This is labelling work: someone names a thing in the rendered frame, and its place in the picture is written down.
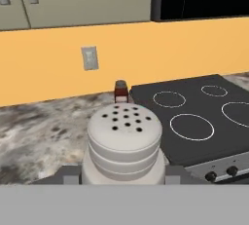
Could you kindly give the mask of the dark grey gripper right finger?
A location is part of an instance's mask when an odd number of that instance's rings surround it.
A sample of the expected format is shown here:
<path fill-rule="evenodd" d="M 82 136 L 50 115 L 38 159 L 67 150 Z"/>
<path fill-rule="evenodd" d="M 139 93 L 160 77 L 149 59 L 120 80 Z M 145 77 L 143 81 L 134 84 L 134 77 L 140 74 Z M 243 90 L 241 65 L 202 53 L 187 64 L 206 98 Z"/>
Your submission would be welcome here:
<path fill-rule="evenodd" d="M 166 156 L 164 157 L 165 164 L 165 183 L 169 184 L 184 184 L 184 185 L 203 185 L 207 184 L 206 180 L 194 175 L 191 171 L 183 166 L 172 165 Z"/>

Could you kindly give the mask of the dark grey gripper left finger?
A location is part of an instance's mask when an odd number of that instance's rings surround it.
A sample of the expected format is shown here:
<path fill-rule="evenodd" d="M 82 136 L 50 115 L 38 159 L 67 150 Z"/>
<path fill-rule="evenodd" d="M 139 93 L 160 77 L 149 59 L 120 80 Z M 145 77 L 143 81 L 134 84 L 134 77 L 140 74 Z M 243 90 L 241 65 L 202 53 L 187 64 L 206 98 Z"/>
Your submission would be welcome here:
<path fill-rule="evenodd" d="M 33 185 L 81 185 L 82 184 L 82 166 L 71 165 L 62 166 L 55 174 L 36 180 Z"/>

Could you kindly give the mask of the white shaker with holes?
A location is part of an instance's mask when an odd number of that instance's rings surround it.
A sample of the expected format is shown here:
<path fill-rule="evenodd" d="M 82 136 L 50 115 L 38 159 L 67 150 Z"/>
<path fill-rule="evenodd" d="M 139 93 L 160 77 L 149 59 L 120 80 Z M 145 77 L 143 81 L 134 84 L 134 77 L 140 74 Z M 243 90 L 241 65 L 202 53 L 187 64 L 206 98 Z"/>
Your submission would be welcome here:
<path fill-rule="evenodd" d="M 159 118 L 141 105 L 123 102 L 100 108 L 88 124 L 82 181 L 87 185 L 162 185 L 161 136 Z"/>

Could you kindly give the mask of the black hob with white rings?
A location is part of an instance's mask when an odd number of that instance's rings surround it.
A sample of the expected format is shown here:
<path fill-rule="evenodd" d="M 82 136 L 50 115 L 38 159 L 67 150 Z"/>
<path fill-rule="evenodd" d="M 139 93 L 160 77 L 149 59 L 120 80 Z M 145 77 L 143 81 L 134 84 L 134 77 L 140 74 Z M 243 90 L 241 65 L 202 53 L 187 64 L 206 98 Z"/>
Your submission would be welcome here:
<path fill-rule="evenodd" d="M 130 95 L 160 119 L 161 150 L 172 165 L 203 180 L 214 171 L 212 183 L 249 184 L 249 92 L 214 74 L 137 85 Z M 227 174 L 231 166 L 236 176 Z"/>

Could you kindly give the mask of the grey wall socket plate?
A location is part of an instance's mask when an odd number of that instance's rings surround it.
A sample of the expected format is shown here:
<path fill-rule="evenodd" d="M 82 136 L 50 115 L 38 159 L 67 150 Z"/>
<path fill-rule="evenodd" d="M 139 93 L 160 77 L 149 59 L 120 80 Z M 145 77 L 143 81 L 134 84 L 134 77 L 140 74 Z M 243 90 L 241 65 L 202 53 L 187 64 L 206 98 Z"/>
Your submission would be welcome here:
<path fill-rule="evenodd" d="M 82 55 L 86 71 L 98 69 L 97 49 L 95 46 L 82 47 Z"/>

